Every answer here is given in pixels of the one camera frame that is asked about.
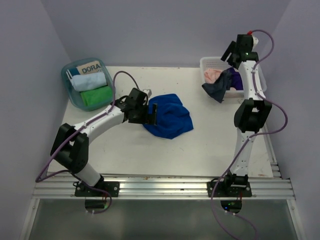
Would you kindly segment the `aluminium mounting rail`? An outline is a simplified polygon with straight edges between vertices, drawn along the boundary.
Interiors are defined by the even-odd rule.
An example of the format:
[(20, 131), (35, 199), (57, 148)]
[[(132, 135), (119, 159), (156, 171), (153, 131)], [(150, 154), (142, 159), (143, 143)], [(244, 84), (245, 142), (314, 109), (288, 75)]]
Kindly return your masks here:
[[(209, 177), (191, 176), (124, 176), (105, 175), (107, 182), (119, 182), (119, 200), (208, 200)], [(57, 175), (37, 183), (35, 199), (74, 199), (76, 181), (71, 175)], [(251, 178), (252, 197), (249, 200), (293, 200), (290, 180), (281, 178)]]

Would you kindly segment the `dark grey towel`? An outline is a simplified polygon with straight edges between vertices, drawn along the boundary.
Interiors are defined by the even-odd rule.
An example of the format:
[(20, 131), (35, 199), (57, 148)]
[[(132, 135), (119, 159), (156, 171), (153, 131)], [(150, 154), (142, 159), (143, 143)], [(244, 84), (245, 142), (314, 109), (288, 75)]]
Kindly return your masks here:
[(229, 70), (223, 71), (214, 83), (203, 83), (202, 88), (212, 99), (222, 103), (226, 91), (230, 90), (232, 73)]

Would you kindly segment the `teal white striped towel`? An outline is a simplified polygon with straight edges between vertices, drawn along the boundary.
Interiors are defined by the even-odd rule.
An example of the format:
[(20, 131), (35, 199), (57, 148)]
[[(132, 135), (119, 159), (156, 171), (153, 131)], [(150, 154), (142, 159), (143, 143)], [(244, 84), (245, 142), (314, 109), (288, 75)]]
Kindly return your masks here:
[(80, 72), (78, 71), (78, 69), (76, 67), (72, 67), (72, 68), (68, 68), (66, 70), (66, 75), (67, 75), (69, 81), (71, 81), (74, 76), (80, 75)]

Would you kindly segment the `teal plastic bin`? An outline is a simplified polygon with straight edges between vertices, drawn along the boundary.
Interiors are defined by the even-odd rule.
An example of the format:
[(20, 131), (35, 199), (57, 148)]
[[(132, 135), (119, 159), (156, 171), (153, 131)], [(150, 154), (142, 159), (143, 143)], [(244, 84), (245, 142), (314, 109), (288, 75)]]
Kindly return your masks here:
[(104, 62), (96, 57), (68, 63), (61, 77), (70, 102), (83, 111), (97, 110), (113, 100), (112, 78)]

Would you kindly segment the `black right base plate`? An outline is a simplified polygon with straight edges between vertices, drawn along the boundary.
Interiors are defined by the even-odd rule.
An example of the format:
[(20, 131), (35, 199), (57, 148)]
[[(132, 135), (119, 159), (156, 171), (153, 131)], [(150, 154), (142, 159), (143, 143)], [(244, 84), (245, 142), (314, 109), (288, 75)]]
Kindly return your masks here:
[(237, 197), (252, 197), (251, 185), (248, 182), (246, 186), (225, 186), (223, 181), (208, 181), (206, 183), (207, 194), (214, 198), (237, 198)]

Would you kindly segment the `white plastic basket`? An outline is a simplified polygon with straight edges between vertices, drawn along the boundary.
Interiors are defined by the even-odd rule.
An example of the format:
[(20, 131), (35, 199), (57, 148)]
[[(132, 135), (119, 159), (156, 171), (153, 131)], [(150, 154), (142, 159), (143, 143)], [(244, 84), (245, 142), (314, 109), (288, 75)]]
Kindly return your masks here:
[[(227, 62), (221, 60), (220, 56), (202, 57), (199, 61), (200, 78), (202, 80), (202, 84), (206, 83), (205, 71), (207, 69), (214, 69), (222, 72), (230, 67), (231, 66), (228, 65)], [(260, 66), (258, 66), (258, 76), (260, 79), (261, 89), (263, 92), (265, 92), (267, 90), (267, 84), (266, 84), (263, 71), (260, 68)], [(243, 90), (227, 90), (224, 95), (224, 98), (243, 98), (243, 97), (244, 97)]]

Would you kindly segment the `purple towel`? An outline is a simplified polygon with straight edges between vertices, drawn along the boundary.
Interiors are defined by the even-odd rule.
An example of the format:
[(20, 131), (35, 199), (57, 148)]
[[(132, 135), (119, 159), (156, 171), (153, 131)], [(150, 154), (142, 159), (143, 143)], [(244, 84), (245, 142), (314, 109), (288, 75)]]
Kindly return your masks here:
[(235, 89), (236, 91), (242, 91), (243, 82), (239, 71), (233, 67), (230, 67), (228, 71), (231, 73), (231, 84), (230, 87)]

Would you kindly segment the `light blue rolled towel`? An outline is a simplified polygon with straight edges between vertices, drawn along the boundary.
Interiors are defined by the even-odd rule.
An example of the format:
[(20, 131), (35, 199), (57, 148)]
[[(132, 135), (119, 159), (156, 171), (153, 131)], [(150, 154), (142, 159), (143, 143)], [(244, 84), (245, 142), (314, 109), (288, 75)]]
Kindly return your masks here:
[(77, 92), (94, 90), (107, 85), (105, 74), (103, 72), (75, 75), (70, 82), (74, 90)]

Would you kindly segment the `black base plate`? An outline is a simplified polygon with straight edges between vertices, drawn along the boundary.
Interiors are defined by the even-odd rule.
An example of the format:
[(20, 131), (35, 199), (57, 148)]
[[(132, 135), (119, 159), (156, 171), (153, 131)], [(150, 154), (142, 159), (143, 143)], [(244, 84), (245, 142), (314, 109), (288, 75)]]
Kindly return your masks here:
[(208, 181), (206, 183), (207, 194), (214, 198), (237, 198), (237, 197), (252, 197), (251, 185), (248, 182), (246, 186), (225, 186), (223, 181)]
[(75, 187), (76, 197), (118, 197), (120, 183), (118, 181), (104, 181), (96, 186), (87, 186), (82, 182), (76, 181), (72, 184)]

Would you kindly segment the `green rolled towel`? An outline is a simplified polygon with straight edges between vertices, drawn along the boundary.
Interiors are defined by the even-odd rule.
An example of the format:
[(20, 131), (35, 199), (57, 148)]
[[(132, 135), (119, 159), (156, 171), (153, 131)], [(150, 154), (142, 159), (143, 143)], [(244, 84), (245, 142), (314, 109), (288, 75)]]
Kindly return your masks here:
[(109, 86), (80, 92), (82, 101), (86, 107), (109, 103), (113, 99), (113, 90)]

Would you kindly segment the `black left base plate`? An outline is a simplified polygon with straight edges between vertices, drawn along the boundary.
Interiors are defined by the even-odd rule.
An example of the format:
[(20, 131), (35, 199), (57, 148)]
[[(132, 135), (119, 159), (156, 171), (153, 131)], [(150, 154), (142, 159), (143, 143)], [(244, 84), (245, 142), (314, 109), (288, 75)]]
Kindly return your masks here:
[(118, 197), (120, 183), (118, 181), (104, 181), (96, 186), (87, 186), (82, 182), (76, 181), (72, 184), (75, 187), (76, 197)]

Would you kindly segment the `beige DORA towel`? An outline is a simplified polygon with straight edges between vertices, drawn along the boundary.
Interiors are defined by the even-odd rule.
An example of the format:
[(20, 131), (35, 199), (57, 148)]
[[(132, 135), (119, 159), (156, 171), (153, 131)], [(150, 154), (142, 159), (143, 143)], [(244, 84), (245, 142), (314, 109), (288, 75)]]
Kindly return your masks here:
[(82, 65), (78, 65), (76, 69), (78, 70), (80, 75), (87, 75), (101, 72), (102, 66), (98, 60), (94, 60)]

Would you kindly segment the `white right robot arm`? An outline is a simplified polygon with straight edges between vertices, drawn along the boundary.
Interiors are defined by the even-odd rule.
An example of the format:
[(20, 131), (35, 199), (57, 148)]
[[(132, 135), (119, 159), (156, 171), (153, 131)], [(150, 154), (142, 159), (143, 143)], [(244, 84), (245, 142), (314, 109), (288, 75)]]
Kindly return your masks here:
[(244, 100), (234, 114), (237, 140), (234, 160), (223, 177), (222, 189), (227, 196), (235, 196), (249, 187), (249, 161), (255, 138), (265, 125), (272, 105), (265, 97), (258, 71), (258, 53), (254, 51), (259, 40), (252, 32), (239, 34), (232, 41), (221, 60), (238, 70), (243, 86)]

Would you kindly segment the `pink towel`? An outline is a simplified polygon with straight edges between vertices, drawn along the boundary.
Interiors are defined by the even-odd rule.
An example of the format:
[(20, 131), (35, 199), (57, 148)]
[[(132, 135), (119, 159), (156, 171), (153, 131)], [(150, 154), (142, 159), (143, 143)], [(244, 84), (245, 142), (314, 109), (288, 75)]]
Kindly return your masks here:
[(219, 69), (208, 68), (204, 71), (204, 82), (207, 84), (214, 84), (220, 77), (223, 71)]

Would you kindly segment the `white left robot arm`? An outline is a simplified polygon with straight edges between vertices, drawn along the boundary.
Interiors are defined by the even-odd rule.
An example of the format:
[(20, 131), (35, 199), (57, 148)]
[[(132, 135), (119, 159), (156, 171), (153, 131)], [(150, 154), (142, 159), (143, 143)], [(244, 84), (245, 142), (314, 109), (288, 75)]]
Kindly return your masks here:
[(125, 95), (107, 106), (95, 116), (70, 125), (60, 126), (51, 149), (51, 157), (70, 173), (86, 183), (86, 190), (92, 196), (103, 193), (102, 176), (89, 164), (89, 146), (101, 134), (124, 122), (131, 124), (155, 125), (157, 105), (149, 110), (150, 89), (133, 88)]

